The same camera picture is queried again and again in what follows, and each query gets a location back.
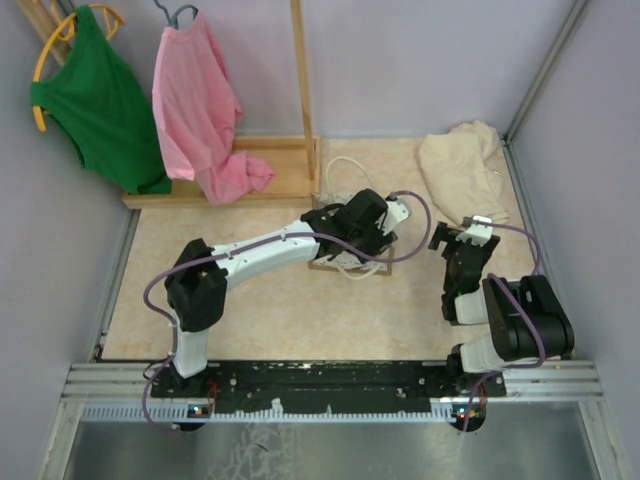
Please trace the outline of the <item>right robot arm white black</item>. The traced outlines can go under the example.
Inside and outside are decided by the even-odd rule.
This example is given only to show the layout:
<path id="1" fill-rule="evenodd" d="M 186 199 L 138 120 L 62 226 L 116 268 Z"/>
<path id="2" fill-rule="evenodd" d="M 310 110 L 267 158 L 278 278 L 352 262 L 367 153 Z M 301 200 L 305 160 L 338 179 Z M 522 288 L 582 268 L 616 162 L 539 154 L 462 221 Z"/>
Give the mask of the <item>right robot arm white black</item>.
<path id="1" fill-rule="evenodd" d="M 532 368 L 573 352 L 573 327 L 546 276 L 519 280 L 483 273 L 500 237 L 490 219 L 465 220 L 464 230 L 437 224 L 428 248 L 444 247 L 441 312 L 453 326 L 486 325 L 482 337 L 452 348 L 446 360 L 448 387 L 470 395 L 482 375 L 514 367 Z"/>

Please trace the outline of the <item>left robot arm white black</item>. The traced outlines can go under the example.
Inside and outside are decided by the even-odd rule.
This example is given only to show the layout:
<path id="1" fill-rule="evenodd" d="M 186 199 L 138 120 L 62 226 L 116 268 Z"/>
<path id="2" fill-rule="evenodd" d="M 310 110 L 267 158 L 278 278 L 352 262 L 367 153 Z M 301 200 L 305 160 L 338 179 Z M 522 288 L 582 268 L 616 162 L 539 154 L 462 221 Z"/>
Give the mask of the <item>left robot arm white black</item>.
<path id="1" fill-rule="evenodd" d="M 164 281 L 177 319 L 174 387 L 189 397 L 206 389 L 209 329 L 222 318 L 232 289 L 291 264 L 334 260 L 345 252 L 360 264 L 380 259 L 397 240 L 395 228 L 410 216 L 401 199 L 365 189 L 248 241 L 216 247 L 189 242 Z"/>

